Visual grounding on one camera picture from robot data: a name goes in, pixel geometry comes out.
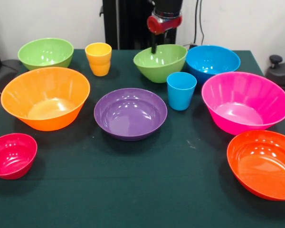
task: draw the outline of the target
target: plastic bowl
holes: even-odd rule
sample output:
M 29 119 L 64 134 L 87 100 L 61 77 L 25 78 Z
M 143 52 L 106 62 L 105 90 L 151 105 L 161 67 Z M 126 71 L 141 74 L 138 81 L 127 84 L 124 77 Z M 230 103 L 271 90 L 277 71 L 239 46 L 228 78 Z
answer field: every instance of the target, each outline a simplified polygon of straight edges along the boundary
M 203 45 L 191 48 L 186 57 L 188 71 L 202 85 L 214 75 L 235 71 L 241 61 L 236 53 L 220 46 Z
M 97 124 L 113 137 L 136 141 L 155 132 L 167 118 L 167 106 L 156 94 L 138 88 L 118 89 L 96 104 Z
M 37 154 L 36 141 L 27 134 L 0 137 L 0 178 L 12 180 L 24 176 Z
M 180 45 L 158 45 L 156 53 L 151 48 L 139 52 L 133 59 L 139 71 L 150 81 L 165 83 L 167 77 L 181 71 L 185 64 L 187 49 Z
M 28 71 L 8 83 L 1 104 L 32 128 L 54 131 L 76 119 L 89 93 L 90 84 L 81 73 L 47 67 Z
M 285 92 L 259 75 L 219 74 L 205 82 L 201 94 L 214 122 L 230 134 L 264 130 L 285 118 Z
M 227 158 L 232 172 L 251 193 L 285 200 L 285 136 L 250 131 L 231 140 Z
M 20 48 L 18 59 L 28 70 L 42 67 L 68 67 L 74 52 L 73 45 L 58 38 L 31 41 Z

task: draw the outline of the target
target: cup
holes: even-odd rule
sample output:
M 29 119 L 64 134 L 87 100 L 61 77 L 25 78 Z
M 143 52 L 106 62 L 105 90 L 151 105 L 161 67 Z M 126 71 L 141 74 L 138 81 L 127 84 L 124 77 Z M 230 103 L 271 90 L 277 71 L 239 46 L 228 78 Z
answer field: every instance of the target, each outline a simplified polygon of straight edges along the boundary
M 111 65 L 112 48 L 106 43 L 93 43 L 85 48 L 90 68 L 95 76 L 105 76 Z
M 172 73 L 167 78 L 169 106 L 177 111 L 186 110 L 196 86 L 196 78 L 185 72 Z

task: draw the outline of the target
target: green tablecloth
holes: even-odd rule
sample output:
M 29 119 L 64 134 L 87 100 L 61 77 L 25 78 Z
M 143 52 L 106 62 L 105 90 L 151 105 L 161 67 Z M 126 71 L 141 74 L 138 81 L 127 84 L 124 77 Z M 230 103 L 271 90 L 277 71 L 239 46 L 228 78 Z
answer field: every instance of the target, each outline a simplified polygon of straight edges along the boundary
M 234 178 L 232 136 L 214 124 L 198 90 L 188 110 L 168 107 L 164 125 L 143 141 L 122 142 L 97 126 L 94 105 L 115 89 L 148 89 L 167 103 L 166 85 L 133 64 L 137 52 L 113 51 L 109 75 L 96 77 L 75 50 L 70 68 L 88 78 L 91 94 L 65 129 L 39 132 L 0 108 L 0 136 L 27 133 L 38 142 L 28 174 L 0 180 L 0 228 L 285 227 L 285 202 L 260 199 Z M 237 53 L 240 71 L 261 74 L 250 51 Z M 285 120 L 270 130 L 285 134 Z

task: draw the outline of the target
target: purple bowl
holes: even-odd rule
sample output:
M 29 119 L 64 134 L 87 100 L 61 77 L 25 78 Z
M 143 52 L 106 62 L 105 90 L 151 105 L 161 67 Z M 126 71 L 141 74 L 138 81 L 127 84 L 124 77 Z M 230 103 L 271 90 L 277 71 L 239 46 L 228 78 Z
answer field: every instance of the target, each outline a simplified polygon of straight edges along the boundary
M 167 118 L 167 106 L 156 94 L 138 88 L 114 90 L 95 105 L 97 124 L 113 137 L 137 141 L 155 132 Z

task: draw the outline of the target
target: bowl rim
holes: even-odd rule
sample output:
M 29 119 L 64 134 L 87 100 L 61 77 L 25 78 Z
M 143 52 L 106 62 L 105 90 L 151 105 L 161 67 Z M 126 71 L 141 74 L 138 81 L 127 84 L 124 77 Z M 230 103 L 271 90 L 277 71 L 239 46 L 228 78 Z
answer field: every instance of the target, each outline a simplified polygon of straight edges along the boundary
M 21 78 L 21 77 L 23 77 L 23 76 L 30 75 L 30 74 L 34 73 L 35 71 L 40 71 L 40 70 L 42 70 L 42 71 L 48 71 L 48 70 L 51 70 L 51 69 L 59 69 L 59 70 L 72 71 L 72 72 L 74 72 L 74 73 L 76 73 L 76 74 L 82 76 L 83 79 L 87 82 L 87 84 L 89 85 L 89 86 L 88 86 L 88 91 L 87 91 L 87 93 L 86 93 L 86 96 L 85 96 L 84 100 L 83 100 L 79 105 L 77 105 L 75 108 L 73 108 L 72 110 L 70 110 L 70 111 L 68 111 L 67 113 L 64 113 L 64 114 L 62 114 L 62 115 L 56 116 L 56 117 L 54 117 L 54 118 L 43 118 L 43 119 L 31 119 L 31 118 L 27 118 L 27 117 L 24 117 L 24 116 L 19 116 L 19 115 L 16 115 L 16 114 L 11 113 L 11 112 L 4 106 L 4 103 L 3 103 L 3 101 L 2 101 L 3 94 L 6 93 L 5 91 L 6 91 L 6 89 L 8 88 L 8 86 L 10 85 L 10 83 L 19 80 L 19 78 Z M 67 114 L 71 113 L 72 111 L 78 109 L 80 106 L 82 106 L 82 105 L 85 103 L 85 101 L 87 100 L 87 98 L 88 98 L 89 95 L 90 95 L 90 92 L 91 92 L 91 85 L 90 85 L 90 83 L 89 83 L 89 80 L 88 80 L 83 74 L 81 74 L 80 72 L 78 72 L 78 71 L 76 71 L 76 70 L 70 69 L 70 68 L 59 67 L 59 66 L 51 66 L 51 67 L 44 67 L 44 68 L 38 68 L 38 69 L 30 70 L 30 71 L 27 71 L 27 72 L 25 72 L 25 73 L 23 73 L 23 74 L 21 74 L 21 75 L 15 77 L 13 80 L 11 80 L 11 81 L 7 84 L 7 85 L 4 87 L 4 89 L 2 90 L 1 97 L 0 97 L 0 103 L 1 103 L 2 107 L 4 108 L 4 110 L 5 110 L 6 112 L 8 112 L 10 115 L 12 115 L 12 116 L 14 116 L 14 117 L 16 117 L 16 118 L 18 118 L 18 119 L 31 120 L 31 121 L 32 121 L 32 120 L 33 120 L 33 121 L 44 121 L 44 120 L 51 120 L 51 119 L 60 118 L 60 117 L 62 117 L 62 116 L 64 116 L 64 115 L 67 115 Z
M 234 51 L 232 51 L 232 50 L 230 50 L 230 49 L 228 49 L 228 48 L 222 47 L 222 46 L 218 46 L 218 45 L 201 45 L 201 46 L 196 46 L 196 47 L 191 48 L 191 49 L 188 50 L 188 54 L 187 54 L 187 56 L 186 56 L 186 63 L 187 63 L 190 67 L 192 67 L 192 66 L 191 66 L 191 64 L 188 63 L 188 61 L 187 61 L 187 57 L 188 57 L 189 53 L 190 53 L 190 52 L 193 52 L 193 50 L 197 50 L 197 49 L 200 49 L 200 48 L 203 48 L 203 47 L 216 47 L 216 48 L 220 48 L 220 49 L 223 49 L 223 50 L 226 50 L 226 51 L 229 51 L 229 52 L 233 53 L 233 55 L 234 55 L 234 56 L 236 57 L 236 59 L 238 60 L 238 64 L 237 64 L 237 67 L 235 67 L 233 70 L 230 70 L 230 71 L 228 71 L 228 72 L 236 71 L 236 70 L 241 66 L 241 59 L 240 59 L 240 57 L 239 57 Z M 208 75 L 218 75 L 218 74 L 223 74 L 223 73 L 224 73 L 224 72 L 221 72 L 221 73 L 205 73 L 205 72 L 200 71 L 200 70 L 198 70 L 198 69 L 196 69 L 196 68 L 194 68 L 194 67 L 192 67 L 192 68 L 193 68 L 194 70 L 200 72 L 200 73 L 208 74 Z
M 176 60 L 176 61 L 174 61 L 174 62 L 172 62 L 172 63 L 168 63 L 168 64 L 165 64 L 165 65 L 162 65 L 162 66 L 142 66 L 142 65 L 137 64 L 137 63 L 135 62 L 135 59 L 136 59 L 136 58 L 138 57 L 138 55 L 141 54 L 142 52 L 151 50 L 151 47 L 148 47 L 148 48 L 146 48 L 146 49 L 144 49 L 144 50 L 141 50 L 140 52 L 138 52 L 138 53 L 134 56 L 134 58 L 133 58 L 134 64 L 135 64 L 137 67 L 142 67 L 142 68 L 146 68 L 146 69 L 167 67 L 167 66 L 171 66 L 171 65 L 173 65 L 173 64 L 175 64 L 175 63 L 178 63 L 178 62 L 182 61 L 183 59 L 186 58 L 187 53 L 188 53 L 188 50 L 187 50 L 183 45 L 178 45 L 178 44 L 161 44 L 161 45 L 157 45 L 157 46 L 158 46 L 158 47 L 159 47 L 159 46 L 179 46 L 179 47 L 183 48 L 184 50 L 186 50 L 186 53 L 185 53 L 185 55 L 184 55 L 182 58 L 180 58 L 180 59 L 178 59 L 178 60 Z
M 285 95 L 285 91 L 279 87 L 276 83 L 270 81 L 269 79 L 265 78 L 264 76 L 260 76 L 260 75 L 256 75 L 256 74 L 252 74 L 252 73 L 248 73 L 248 72 L 242 72 L 242 71 L 232 71 L 232 72 L 225 72 L 225 73 L 221 73 L 221 74 L 218 74 L 218 75 L 214 75 L 212 76 L 211 78 L 209 78 L 203 85 L 202 89 L 201 89 L 201 96 L 202 96 L 202 99 L 204 101 L 204 103 L 206 104 L 207 108 L 210 109 L 212 112 L 214 112 L 216 115 L 220 116 L 221 118 L 224 118 L 225 120 L 228 120 L 228 121 L 231 121 L 233 123 L 237 123 L 237 124 L 241 124 L 241 125 L 247 125 L 247 126 L 252 126 L 252 127 L 266 127 L 266 126 L 272 126 L 278 122 L 281 122 L 283 119 L 285 119 L 285 115 L 284 117 L 280 118 L 279 120 L 277 121 L 274 121 L 274 122 L 271 122 L 271 123 L 263 123 L 263 124 L 243 124 L 243 123 L 239 123 L 239 122 L 235 122 L 235 121 L 232 121 L 230 119 L 227 119 L 221 115 L 219 115 L 211 106 L 209 106 L 208 102 L 205 100 L 204 98 L 204 94 L 205 94 L 205 86 L 207 86 L 207 84 L 209 84 L 211 82 L 211 80 L 214 80 L 214 78 L 216 77 L 220 77 L 220 76 L 224 76 L 224 75 L 229 75 L 229 74 L 239 74 L 239 75 L 249 75 L 249 76 L 253 76 L 253 77 L 259 77 L 261 78 L 262 80 L 264 81 L 267 81 L 268 83 L 274 85 L 277 87 L 277 89 L 279 89 L 281 92 L 283 92 L 283 94 Z
M 157 126 L 156 128 L 154 128 L 153 130 L 148 131 L 148 132 L 146 132 L 146 133 L 144 133 L 144 134 L 138 134 L 138 135 L 131 135 L 131 136 L 128 136 L 128 135 L 119 135 L 119 134 L 114 134 L 114 133 L 108 131 L 107 129 L 103 128 L 102 125 L 98 122 L 98 119 L 97 119 L 96 116 L 95 116 L 95 112 L 96 112 L 97 107 L 99 106 L 99 103 L 101 102 L 101 100 L 104 99 L 104 97 L 107 96 L 107 95 L 109 95 L 109 94 L 116 93 L 117 91 L 121 91 L 121 90 L 128 90 L 128 89 L 141 90 L 141 91 L 147 92 L 147 93 L 149 93 L 149 94 L 152 94 L 152 95 L 158 97 L 159 100 L 162 102 L 162 104 L 164 104 L 164 107 L 165 107 L 165 115 L 164 115 L 164 116 L 165 116 L 165 117 L 164 117 L 164 118 L 162 119 L 162 121 L 158 124 L 158 126 Z M 94 119 L 95 119 L 96 123 L 98 124 L 98 126 L 100 126 L 101 129 L 103 129 L 105 132 L 107 132 L 107 133 L 109 133 L 109 134 L 115 135 L 115 136 L 117 136 L 117 137 L 123 137 L 123 138 L 140 138 L 140 137 L 144 137 L 144 136 L 146 136 L 146 135 L 149 135 L 149 134 L 151 134 L 152 132 L 155 132 L 156 130 L 158 130 L 158 129 L 163 125 L 163 123 L 164 123 L 164 122 L 166 121 L 166 119 L 167 119 L 167 116 L 168 116 L 168 108 L 167 108 L 167 105 L 166 105 L 166 103 L 164 102 L 164 100 L 163 100 L 160 96 L 158 96 L 157 94 L 155 94 L 155 93 L 153 93 L 153 92 L 151 92 L 151 91 L 149 91 L 149 90 L 141 89 L 141 88 L 135 88 L 135 87 L 121 88 L 121 89 L 113 90 L 113 91 L 111 91 L 111 92 L 105 94 L 104 96 L 102 96 L 102 97 L 98 100 L 98 102 L 96 103 L 96 105 L 95 105 L 95 107 L 94 107 Z
M 262 196 L 265 196 L 265 197 L 268 197 L 268 198 L 271 198 L 271 199 L 275 199 L 275 200 L 283 200 L 285 201 L 285 198 L 280 198 L 280 197 L 272 197 L 272 196 L 269 196 L 269 195 L 265 195 L 259 191 L 257 191 L 256 189 L 252 188 L 251 186 L 249 186 L 248 184 L 246 184 L 241 178 L 240 176 L 238 175 L 238 173 L 235 171 L 234 167 L 231 165 L 231 158 L 229 156 L 230 154 L 230 147 L 231 147 L 231 144 L 238 138 L 238 137 L 241 137 L 242 135 L 244 134 L 247 134 L 247 133 L 251 133 L 251 132 L 257 132 L 257 133 L 265 133 L 265 134 L 275 134 L 275 135 L 279 135 L 279 136 L 282 136 L 284 139 L 285 139 L 285 135 L 281 134 L 281 133 L 278 133 L 278 132 L 273 132 L 273 131 L 268 131 L 268 130 L 252 130 L 252 131 L 246 131 L 246 132 L 242 132 L 238 135 L 236 135 L 228 144 L 228 147 L 227 147 L 227 153 L 226 153 L 226 156 L 227 156 L 227 161 L 228 161 L 228 165 L 233 173 L 233 175 L 236 176 L 236 178 L 238 180 L 240 180 L 240 182 L 244 183 L 244 185 L 248 186 L 250 189 L 252 189 L 253 191 L 257 192 L 259 195 L 262 195 Z
M 33 143 L 34 143 L 34 146 L 35 146 L 35 149 L 34 149 L 34 151 L 33 151 L 33 156 L 32 156 L 32 158 L 31 158 L 24 166 L 22 166 L 21 168 L 15 170 L 15 171 L 13 171 L 13 172 L 0 174 L 0 177 L 10 176 L 10 175 L 12 175 L 12 174 L 15 174 L 15 173 L 19 172 L 20 170 L 22 170 L 22 169 L 24 169 L 25 167 L 27 167 L 31 162 L 33 162 L 34 159 L 36 158 L 36 155 L 37 155 L 38 144 L 37 144 L 36 140 L 35 140 L 32 136 L 30 136 L 30 135 L 28 135 L 28 134 L 24 134 L 24 133 L 10 133 L 10 134 L 5 134 L 5 135 L 0 136 L 0 139 L 1 139 L 1 138 L 8 137 L 8 136 L 11 136 L 11 135 L 22 135 L 22 136 L 25 136 L 25 137 L 27 137 L 27 138 L 32 139 L 32 141 L 33 141 Z
M 90 53 L 88 53 L 86 50 L 89 46 L 93 46 L 93 45 L 96 45 L 96 44 L 104 44 L 106 46 L 108 46 L 110 48 L 110 51 L 106 54 L 103 54 L 103 55 L 92 55 Z M 91 44 L 88 44 L 86 47 L 85 47 L 85 54 L 89 55 L 89 56 L 92 56 L 92 57 L 103 57 L 103 56 L 106 56 L 106 55 L 109 55 L 110 53 L 112 52 L 112 47 L 111 45 L 107 44 L 107 43 L 104 43 L 104 42 L 96 42 L 96 43 L 91 43 Z
M 18 59 L 19 59 L 23 64 L 26 64 L 26 65 L 29 65 L 29 66 L 32 66 L 32 67 L 51 67 L 51 65 L 54 65 L 54 64 L 46 65 L 46 66 L 35 65 L 35 64 L 31 64 L 31 63 L 28 63 L 28 62 L 26 62 L 26 61 L 23 61 L 23 60 L 20 58 L 20 56 L 19 56 L 19 55 L 20 55 L 20 52 L 21 52 L 21 51 L 23 50 L 23 48 L 25 48 L 27 45 L 30 45 L 31 43 L 34 43 L 34 42 L 36 42 L 36 41 L 50 40 L 50 39 L 64 41 L 65 43 L 69 44 L 69 45 L 71 46 L 71 48 L 72 48 L 71 54 L 68 55 L 66 59 L 54 63 L 55 65 L 56 65 L 56 64 L 60 64 L 60 63 L 62 63 L 62 62 L 64 62 L 64 61 L 66 61 L 67 59 L 69 59 L 69 58 L 73 55 L 73 53 L 74 53 L 74 46 L 73 46 L 69 41 L 67 41 L 66 39 L 61 39 L 61 38 L 51 38 L 51 37 L 48 37 L 48 38 L 35 39 L 35 40 L 32 40 L 32 41 L 30 41 L 30 42 L 24 44 L 24 45 L 19 49 L 19 51 L 18 51 L 18 54 L 17 54 Z

